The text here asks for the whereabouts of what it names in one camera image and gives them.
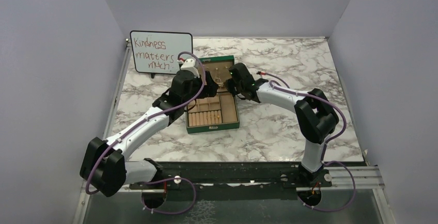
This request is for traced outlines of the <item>green jewelry box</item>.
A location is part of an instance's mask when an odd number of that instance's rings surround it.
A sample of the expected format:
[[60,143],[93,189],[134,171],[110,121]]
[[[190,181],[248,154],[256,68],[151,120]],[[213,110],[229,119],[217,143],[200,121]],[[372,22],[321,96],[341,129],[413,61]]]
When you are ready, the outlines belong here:
[[[204,68],[215,79],[221,73],[224,79],[231,78],[228,69],[234,65],[232,55],[205,57],[200,59]],[[197,99],[188,105],[186,130],[189,134],[238,129],[240,118],[235,97],[226,91],[218,92],[215,97]]]

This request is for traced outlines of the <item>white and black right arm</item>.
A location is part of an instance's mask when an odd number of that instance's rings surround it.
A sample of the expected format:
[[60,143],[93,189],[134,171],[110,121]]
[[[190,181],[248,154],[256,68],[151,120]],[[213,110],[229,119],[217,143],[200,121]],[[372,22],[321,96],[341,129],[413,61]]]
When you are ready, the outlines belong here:
[[254,79],[243,63],[228,69],[231,78],[225,83],[233,95],[245,100],[272,104],[296,115],[300,131],[305,138],[304,156],[299,165],[298,180],[304,186],[318,181],[323,169],[326,144],[339,122],[335,107],[322,90],[294,91],[264,78]]

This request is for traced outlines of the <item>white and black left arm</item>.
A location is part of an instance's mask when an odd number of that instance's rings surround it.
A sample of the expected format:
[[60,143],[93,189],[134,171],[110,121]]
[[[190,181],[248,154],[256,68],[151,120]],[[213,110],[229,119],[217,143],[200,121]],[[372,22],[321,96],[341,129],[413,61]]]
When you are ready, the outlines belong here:
[[218,90],[209,71],[197,77],[192,70],[180,70],[171,87],[156,99],[148,111],[120,134],[105,140],[92,139],[80,168],[87,194],[101,192],[110,197],[123,185],[145,183],[156,188],[162,183],[159,166],[152,160],[127,162],[131,154],[151,136],[170,126],[195,99],[213,97]]

